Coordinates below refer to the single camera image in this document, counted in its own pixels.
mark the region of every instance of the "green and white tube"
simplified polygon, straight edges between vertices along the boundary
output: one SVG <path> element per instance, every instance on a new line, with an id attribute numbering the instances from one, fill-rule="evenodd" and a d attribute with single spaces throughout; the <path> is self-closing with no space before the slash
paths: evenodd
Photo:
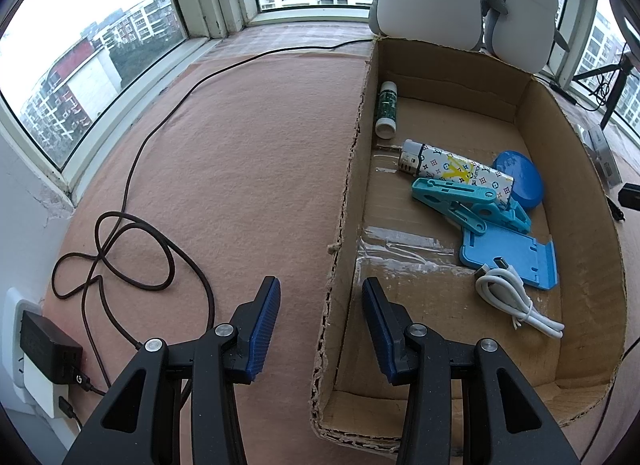
<path id="1" fill-rule="evenodd" d="M 390 140 L 396 135 L 396 108 L 398 107 L 398 87 L 393 82 L 382 82 L 378 96 L 376 115 L 376 135 Z"/>

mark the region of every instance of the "turquoise plastic clip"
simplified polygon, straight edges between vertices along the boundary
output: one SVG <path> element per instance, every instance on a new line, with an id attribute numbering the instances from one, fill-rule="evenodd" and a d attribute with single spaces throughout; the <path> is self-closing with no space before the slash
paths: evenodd
<path id="1" fill-rule="evenodd" d="M 515 230 L 520 234 L 529 234 L 531 219 L 522 206 L 513 198 L 509 198 L 509 208 L 502 210 L 497 203 L 474 204 L 471 211 L 490 223 Z"/>
<path id="2" fill-rule="evenodd" d="M 427 178 L 414 182 L 412 196 L 478 236 L 486 232 L 486 222 L 463 203 L 488 206 L 497 198 L 492 189 Z"/>

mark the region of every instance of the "blue oval case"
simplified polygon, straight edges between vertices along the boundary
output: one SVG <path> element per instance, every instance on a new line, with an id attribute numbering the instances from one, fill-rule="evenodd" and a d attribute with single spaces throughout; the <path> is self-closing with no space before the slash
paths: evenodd
<path id="1" fill-rule="evenodd" d="M 542 178 L 529 158 L 517 151 L 506 150 L 498 155 L 492 167 L 513 177 L 511 197 L 520 203 L 522 208 L 533 209 L 542 202 Z"/>

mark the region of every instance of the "white usb cable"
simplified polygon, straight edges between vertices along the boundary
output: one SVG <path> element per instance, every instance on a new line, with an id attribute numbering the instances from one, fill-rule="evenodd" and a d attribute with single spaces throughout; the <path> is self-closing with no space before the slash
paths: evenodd
<path id="1" fill-rule="evenodd" d="M 482 265 L 476 271 L 476 291 L 491 306 L 511 315 L 513 328 L 518 329 L 523 322 L 532 325 L 545 335 L 562 338 L 564 324 L 553 321 L 533 306 L 533 301 L 524 290 L 524 283 L 512 265 L 501 257 L 494 259 L 500 268 L 490 269 Z"/>

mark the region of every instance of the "cardboard box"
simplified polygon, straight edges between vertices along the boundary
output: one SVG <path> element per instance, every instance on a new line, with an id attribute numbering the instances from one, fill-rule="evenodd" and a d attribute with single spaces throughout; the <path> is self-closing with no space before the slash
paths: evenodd
<path id="1" fill-rule="evenodd" d="M 398 85 L 393 140 L 372 134 L 379 80 Z M 623 352 L 622 256 L 598 175 L 547 89 L 481 53 L 385 38 L 372 52 L 355 129 L 312 382 L 318 435 L 380 453 L 399 446 L 408 387 L 392 387 L 378 368 L 361 304 L 369 276 L 414 321 L 447 339 L 498 340 L 560 425 L 596 405 Z M 478 296 L 473 270 L 458 259 L 462 234 L 412 200 L 413 179 L 397 169 L 407 138 L 484 164 L 507 149 L 533 161 L 545 200 L 531 211 L 532 235 L 542 243 L 553 235 L 560 282 L 527 292 L 539 311 L 566 325 L 561 341 L 530 326 L 514 331 L 508 315 Z M 459 383 L 452 382 L 452 393 L 456 452 Z"/>

